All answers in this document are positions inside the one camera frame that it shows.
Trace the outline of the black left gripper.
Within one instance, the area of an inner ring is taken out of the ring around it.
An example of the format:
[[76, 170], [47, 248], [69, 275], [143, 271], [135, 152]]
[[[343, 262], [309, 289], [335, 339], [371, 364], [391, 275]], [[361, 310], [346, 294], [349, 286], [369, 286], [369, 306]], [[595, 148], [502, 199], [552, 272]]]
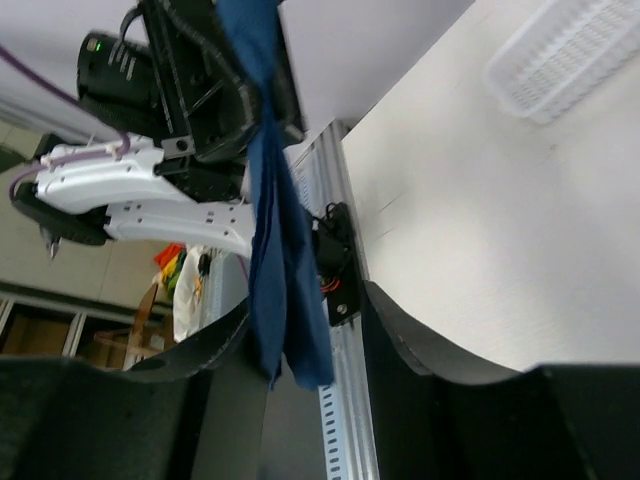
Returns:
[[259, 129], [262, 95], [245, 71], [214, 1], [141, 1], [167, 130], [201, 163], [241, 157]]

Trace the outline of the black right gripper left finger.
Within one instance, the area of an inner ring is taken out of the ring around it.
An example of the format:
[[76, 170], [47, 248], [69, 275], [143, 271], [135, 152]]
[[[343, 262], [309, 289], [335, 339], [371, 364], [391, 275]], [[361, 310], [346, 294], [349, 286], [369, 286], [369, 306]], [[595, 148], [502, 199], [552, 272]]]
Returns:
[[127, 371], [1, 361], [5, 479], [254, 479], [267, 381], [236, 306]]

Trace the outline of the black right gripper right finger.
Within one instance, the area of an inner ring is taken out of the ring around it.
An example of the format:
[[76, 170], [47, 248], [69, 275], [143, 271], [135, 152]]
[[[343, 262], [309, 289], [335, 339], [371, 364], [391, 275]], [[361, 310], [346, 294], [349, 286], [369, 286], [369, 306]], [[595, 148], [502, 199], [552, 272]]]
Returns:
[[639, 369], [518, 372], [456, 345], [366, 282], [362, 335], [384, 479], [635, 479]]

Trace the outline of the blue paper napkin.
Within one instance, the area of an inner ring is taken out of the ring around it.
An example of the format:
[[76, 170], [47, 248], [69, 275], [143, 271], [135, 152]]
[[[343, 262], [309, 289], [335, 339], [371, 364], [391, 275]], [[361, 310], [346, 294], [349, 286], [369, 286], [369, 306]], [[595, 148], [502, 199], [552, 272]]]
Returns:
[[248, 146], [255, 217], [249, 311], [259, 362], [271, 383], [287, 363], [299, 386], [316, 390], [333, 383], [334, 366], [310, 227], [285, 158], [271, 92], [278, 4], [220, 1], [216, 9], [263, 102], [259, 129]]

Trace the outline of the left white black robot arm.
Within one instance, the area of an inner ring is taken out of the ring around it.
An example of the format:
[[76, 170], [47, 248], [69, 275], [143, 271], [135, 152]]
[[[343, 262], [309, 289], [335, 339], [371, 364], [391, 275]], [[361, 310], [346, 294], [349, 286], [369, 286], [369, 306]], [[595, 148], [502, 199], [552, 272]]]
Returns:
[[249, 257], [254, 214], [247, 150], [262, 109], [285, 145], [306, 125], [286, 36], [264, 97], [216, 1], [138, 1], [115, 33], [93, 30], [77, 59], [77, 106], [116, 130], [111, 142], [47, 144], [8, 190], [50, 251], [62, 241], [199, 244]]

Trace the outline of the white perforated plastic tray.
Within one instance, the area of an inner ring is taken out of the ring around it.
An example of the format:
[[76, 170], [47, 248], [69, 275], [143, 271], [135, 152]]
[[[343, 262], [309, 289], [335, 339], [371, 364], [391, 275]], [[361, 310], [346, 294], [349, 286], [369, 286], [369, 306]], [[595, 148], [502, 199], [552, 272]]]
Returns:
[[548, 1], [489, 60], [483, 81], [506, 113], [544, 125], [638, 52], [637, 1]]

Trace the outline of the aluminium mounting rail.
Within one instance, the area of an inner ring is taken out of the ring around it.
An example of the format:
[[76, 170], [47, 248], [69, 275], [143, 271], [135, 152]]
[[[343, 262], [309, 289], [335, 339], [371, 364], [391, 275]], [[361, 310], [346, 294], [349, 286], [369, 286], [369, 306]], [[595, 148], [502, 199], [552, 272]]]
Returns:
[[329, 479], [378, 479], [362, 341], [362, 262], [342, 140], [331, 121], [292, 170], [311, 222], [315, 258], [330, 324], [335, 381], [319, 389]]

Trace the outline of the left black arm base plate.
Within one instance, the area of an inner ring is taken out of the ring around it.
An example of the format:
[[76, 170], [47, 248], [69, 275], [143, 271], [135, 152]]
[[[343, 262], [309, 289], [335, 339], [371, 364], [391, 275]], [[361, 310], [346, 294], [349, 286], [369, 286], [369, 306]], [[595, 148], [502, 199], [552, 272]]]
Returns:
[[327, 301], [329, 323], [353, 323], [361, 308], [361, 272], [355, 229], [344, 202], [329, 203], [323, 217], [308, 213], [321, 292]]

